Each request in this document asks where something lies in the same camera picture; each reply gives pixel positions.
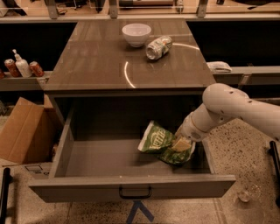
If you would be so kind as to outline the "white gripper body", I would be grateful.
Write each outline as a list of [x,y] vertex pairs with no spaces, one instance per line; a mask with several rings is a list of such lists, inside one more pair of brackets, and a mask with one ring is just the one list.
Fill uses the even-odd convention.
[[193,142],[201,142],[208,135],[208,133],[203,130],[200,130],[195,125],[193,115],[193,112],[190,113],[181,123],[177,131],[181,131],[181,137],[190,139]]

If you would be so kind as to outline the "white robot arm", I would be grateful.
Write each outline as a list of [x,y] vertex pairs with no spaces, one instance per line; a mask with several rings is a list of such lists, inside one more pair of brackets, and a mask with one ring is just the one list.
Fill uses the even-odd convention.
[[184,119],[176,136],[201,142],[212,129],[235,118],[280,141],[280,107],[250,99],[240,89],[222,83],[205,89],[202,103]]

